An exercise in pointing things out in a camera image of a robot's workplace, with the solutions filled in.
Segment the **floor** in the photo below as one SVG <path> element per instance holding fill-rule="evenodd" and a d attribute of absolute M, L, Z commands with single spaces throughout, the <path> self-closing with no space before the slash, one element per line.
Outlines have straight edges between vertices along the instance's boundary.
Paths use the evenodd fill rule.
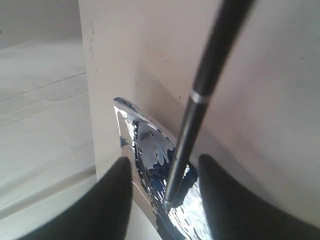
<path fill-rule="evenodd" d="M 78 1 L 5 0 L 0 22 L 0 239 L 9 240 L 76 201 L 96 168 Z"/>

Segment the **black object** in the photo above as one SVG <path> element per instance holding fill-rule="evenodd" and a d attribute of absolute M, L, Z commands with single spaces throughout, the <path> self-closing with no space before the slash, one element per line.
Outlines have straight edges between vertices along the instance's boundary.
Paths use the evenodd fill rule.
<path fill-rule="evenodd" d="M 121 157 L 75 204 L 20 240 L 123 240 L 132 190 L 131 164 Z"/>
<path fill-rule="evenodd" d="M 320 230 L 262 200 L 211 156 L 199 158 L 200 191 L 214 240 L 319 240 Z"/>
<path fill-rule="evenodd" d="M 181 185 L 186 165 L 237 34 L 254 0 L 224 0 L 198 67 L 177 138 L 173 163 L 165 190 L 167 211 Z"/>

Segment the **black rubber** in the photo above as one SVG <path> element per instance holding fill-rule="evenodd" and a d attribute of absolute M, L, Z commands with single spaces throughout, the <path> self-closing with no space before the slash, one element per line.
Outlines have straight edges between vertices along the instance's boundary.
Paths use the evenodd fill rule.
<path fill-rule="evenodd" d="M 199 158 L 200 191 L 214 240 L 319 240 L 320 230 L 259 198 L 211 156 Z"/>
<path fill-rule="evenodd" d="M 131 180 L 130 161 L 121 157 L 80 200 L 21 240 L 123 240 L 133 196 Z"/>

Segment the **aluminum foil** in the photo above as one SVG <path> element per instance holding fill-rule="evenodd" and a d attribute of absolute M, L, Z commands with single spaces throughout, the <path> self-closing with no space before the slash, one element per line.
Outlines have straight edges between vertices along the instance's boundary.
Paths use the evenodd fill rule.
<path fill-rule="evenodd" d="M 196 168 L 189 164 L 174 206 L 165 213 L 163 200 L 175 140 L 131 102 L 117 97 L 114 110 L 119 126 L 121 153 L 132 164 L 133 198 L 162 238 L 210 240 Z"/>

